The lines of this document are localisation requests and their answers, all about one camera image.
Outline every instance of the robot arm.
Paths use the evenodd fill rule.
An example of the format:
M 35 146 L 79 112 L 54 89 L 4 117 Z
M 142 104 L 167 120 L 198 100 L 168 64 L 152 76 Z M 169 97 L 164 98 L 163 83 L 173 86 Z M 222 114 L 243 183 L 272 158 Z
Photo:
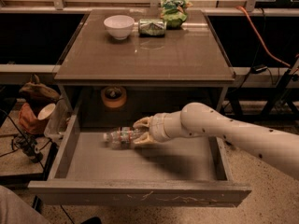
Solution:
M 149 131 L 135 145 L 177 137 L 216 136 L 299 180 L 299 135 L 228 119 L 207 105 L 190 103 L 179 112 L 156 114 L 134 124 Z

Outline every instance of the speckled floor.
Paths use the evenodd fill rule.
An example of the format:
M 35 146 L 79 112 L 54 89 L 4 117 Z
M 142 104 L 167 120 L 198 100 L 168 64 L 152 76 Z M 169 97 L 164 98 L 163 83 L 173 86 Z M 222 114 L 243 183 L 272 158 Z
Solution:
M 298 133 L 298 123 L 294 121 L 264 122 L 262 125 Z M 1 146 L 5 144 L 3 139 L 0 142 Z M 252 187 L 252 193 L 237 208 L 64 206 L 64 209 L 75 223 L 94 216 L 100 217 L 104 224 L 299 223 L 299 181 L 237 147 L 226 146 L 225 149 L 235 182 Z M 28 204 L 35 197 L 26 189 L 15 192 Z M 51 223 L 71 223 L 57 205 L 43 205 L 42 215 Z

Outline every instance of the drawer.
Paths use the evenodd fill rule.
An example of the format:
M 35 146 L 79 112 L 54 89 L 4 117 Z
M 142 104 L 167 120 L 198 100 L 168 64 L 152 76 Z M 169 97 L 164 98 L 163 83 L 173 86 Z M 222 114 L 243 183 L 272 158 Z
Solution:
M 29 184 L 44 203 L 233 207 L 249 195 L 249 185 L 234 182 L 219 138 L 178 138 L 123 150 L 104 142 L 112 127 L 131 126 L 153 112 L 178 111 L 194 89 L 128 88 L 127 102 L 117 110 L 103 105 L 100 90 L 82 89 L 48 180 Z

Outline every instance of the bowl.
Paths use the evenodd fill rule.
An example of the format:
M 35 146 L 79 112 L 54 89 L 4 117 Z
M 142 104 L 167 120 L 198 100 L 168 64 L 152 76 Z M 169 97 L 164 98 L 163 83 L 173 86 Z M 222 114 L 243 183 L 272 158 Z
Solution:
M 115 15 L 104 20 L 106 30 L 117 40 L 123 40 L 132 32 L 134 19 L 126 15 Z

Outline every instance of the black cable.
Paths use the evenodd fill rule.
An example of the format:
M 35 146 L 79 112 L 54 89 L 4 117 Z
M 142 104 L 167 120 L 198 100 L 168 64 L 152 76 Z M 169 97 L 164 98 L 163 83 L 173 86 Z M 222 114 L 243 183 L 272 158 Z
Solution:
M 18 130 L 18 132 L 21 134 L 21 136 L 24 138 L 24 140 L 27 142 L 27 144 L 29 145 L 30 148 L 31 147 L 31 144 L 29 142 L 29 140 L 27 139 L 27 137 L 24 135 L 24 133 L 22 133 L 22 131 L 19 129 L 19 127 L 16 125 L 16 123 L 14 122 L 14 120 L 12 120 L 11 116 L 3 109 L 0 108 L 0 111 L 2 113 L 4 113 L 6 115 L 6 117 L 11 121 L 11 123 L 13 124 L 13 126 Z M 43 165 L 43 163 L 41 163 L 40 159 L 38 158 L 38 156 L 36 155 L 36 159 L 38 160 L 40 166 L 42 167 L 43 170 L 45 170 L 45 167 Z
M 13 149 L 13 148 L 12 148 L 12 151 L 10 151 L 10 152 L 8 152 L 8 153 L 1 154 L 1 155 L 0 155 L 0 158 L 6 156 L 6 155 L 8 155 L 8 154 L 14 153 L 14 152 L 16 152 L 16 151 L 18 151 L 18 150 L 19 150 L 18 148 L 17 148 L 17 149 Z
M 223 112 L 225 114 L 225 108 L 230 104 L 231 102 L 228 102 L 222 109 L 223 109 Z
M 245 74 L 245 77 L 244 77 L 244 79 L 243 79 L 241 85 L 239 85 L 237 88 L 233 89 L 232 91 L 227 91 L 227 93 L 228 93 L 228 94 L 229 94 L 229 93 L 233 93 L 233 92 L 238 91 L 239 89 L 241 89 L 242 86 L 244 85 L 245 81 L 249 78 L 250 73 L 251 73 L 251 68 L 250 68 L 250 70 Z
M 71 216 L 69 216 L 69 215 L 67 214 L 67 212 L 64 210 L 63 206 L 60 205 L 60 207 L 63 209 L 64 213 L 67 215 L 67 217 L 69 218 L 69 220 L 70 220 L 73 224 L 75 224 L 75 222 L 72 220 Z
M 47 144 L 44 145 L 42 148 L 40 148 L 39 151 L 42 150 L 42 149 L 44 149 L 49 143 L 53 143 L 51 139 L 49 139 L 48 142 L 47 142 Z
M 269 74 L 270 74 L 270 77 L 271 77 L 271 83 L 272 83 L 272 85 L 274 86 L 274 85 L 276 85 L 274 82 L 273 82 L 273 76 L 272 76 L 272 72 L 271 72 L 271 70 L 267 67 L 267 71 L 269 72 Z

